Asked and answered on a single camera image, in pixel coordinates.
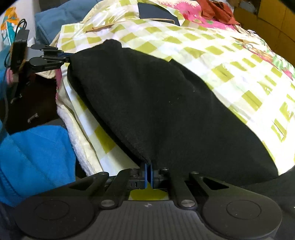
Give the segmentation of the green checkered plastic sheet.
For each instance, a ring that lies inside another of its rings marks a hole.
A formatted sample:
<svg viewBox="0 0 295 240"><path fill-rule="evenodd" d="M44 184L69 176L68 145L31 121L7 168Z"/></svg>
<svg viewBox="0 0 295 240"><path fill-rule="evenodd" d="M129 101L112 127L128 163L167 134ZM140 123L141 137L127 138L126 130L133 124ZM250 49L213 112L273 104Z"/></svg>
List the green checkered plastic sheet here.
<svg viewBox="0 0 295 240"><path fill-rule="evenodd" d="M140 17L139 1L102 1L62 24L53 46L75 53L118 40L123 47L167 61L174 59L200 76L225 106L261 140L278 177L252 190L269 196L294 195L294 67L254 33L207 27L189 21L188 1L147 1L180 20L180 26Z"/></svg>

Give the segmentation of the white fluffy blanket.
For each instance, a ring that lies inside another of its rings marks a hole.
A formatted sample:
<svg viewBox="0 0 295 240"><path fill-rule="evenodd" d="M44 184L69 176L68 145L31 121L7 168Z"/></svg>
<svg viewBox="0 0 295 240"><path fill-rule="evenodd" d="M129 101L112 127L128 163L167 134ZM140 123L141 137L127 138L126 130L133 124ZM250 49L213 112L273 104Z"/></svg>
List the white fluffy blanket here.
<svg viewBox="0 0 295 240"><path fill-rule="evenodd" d="M56 100L57 113L65 123L70 142L77 156L79 165L87 176L102 172L102 167L98 161L96 153L88 142L84 133L80 129L74 115L71 111L60 101Z"/></svg>

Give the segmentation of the bright blue fleece garment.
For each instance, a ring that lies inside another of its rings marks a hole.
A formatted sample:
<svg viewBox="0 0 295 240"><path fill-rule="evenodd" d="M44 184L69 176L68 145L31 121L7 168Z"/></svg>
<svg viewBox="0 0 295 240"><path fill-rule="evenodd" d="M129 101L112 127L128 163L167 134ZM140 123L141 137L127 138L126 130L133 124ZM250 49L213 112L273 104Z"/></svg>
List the bright blue fleece garment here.
<svg viewBox="0 0 295 240"><path fill-rule="evenodd" d="M16 207L26 198L75 180L76 156L58 118L56 80L28 77L12 100L1 51L1 203Z"/></svg>

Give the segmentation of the black pants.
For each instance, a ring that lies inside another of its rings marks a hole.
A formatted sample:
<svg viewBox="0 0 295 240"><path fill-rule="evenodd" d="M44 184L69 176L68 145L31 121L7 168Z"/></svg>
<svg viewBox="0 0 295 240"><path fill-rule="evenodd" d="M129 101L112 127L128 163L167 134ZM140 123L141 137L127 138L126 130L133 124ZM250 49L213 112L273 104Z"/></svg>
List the black pants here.
<svg viewBox="0 0 295 240"><path fill-rule="evenodd" d="M278 176L258 137L176 61L106 40L69 63L70 85L137 165L181 176L196 171L236 186Z"/></svg>

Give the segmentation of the pink floral bedsheet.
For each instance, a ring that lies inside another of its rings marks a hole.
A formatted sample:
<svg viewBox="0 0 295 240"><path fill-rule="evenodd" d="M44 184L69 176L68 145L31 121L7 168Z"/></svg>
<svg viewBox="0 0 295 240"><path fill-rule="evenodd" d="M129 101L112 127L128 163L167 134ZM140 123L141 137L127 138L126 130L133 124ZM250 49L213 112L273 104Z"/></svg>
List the pink floral bedsheet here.
<svg viewBox="0 0 295 240"><path fill-rule="evenodd" d="M244 47L294 79L294 13L280 1L220 1L227 4L240 25L225 25L206 20L197 1L161 1L177 9L189 22L204 28L236 30ZM242 4L250 4L250 12Z"/></svg>

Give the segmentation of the red-brown cloth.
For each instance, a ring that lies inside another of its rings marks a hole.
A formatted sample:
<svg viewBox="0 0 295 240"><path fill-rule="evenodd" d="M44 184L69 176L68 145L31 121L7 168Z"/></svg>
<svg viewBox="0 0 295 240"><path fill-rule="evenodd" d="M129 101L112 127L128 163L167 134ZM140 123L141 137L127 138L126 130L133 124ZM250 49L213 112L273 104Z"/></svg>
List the red-brown cloth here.
<svg viewBox="0 0 295 240"><path fill-rule="evenodd" d="M202 17L206 20L216 20L225 25L240 25L227 4L209 0L197 0L197 3L201 7Z"/></svg>

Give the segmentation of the dark blue garment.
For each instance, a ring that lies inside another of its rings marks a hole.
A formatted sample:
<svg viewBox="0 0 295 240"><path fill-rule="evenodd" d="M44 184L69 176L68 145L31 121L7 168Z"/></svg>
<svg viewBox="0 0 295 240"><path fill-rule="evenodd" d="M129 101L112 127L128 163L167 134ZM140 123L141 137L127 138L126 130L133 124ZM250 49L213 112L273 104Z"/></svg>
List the dark blue garment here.
<svg viewBox="0 0 295 240"><path fill-rule="evenodd" d="M39 1L41 12L34 15L36 42L49 45L62 25L78 23L98 0Z"/></svg>

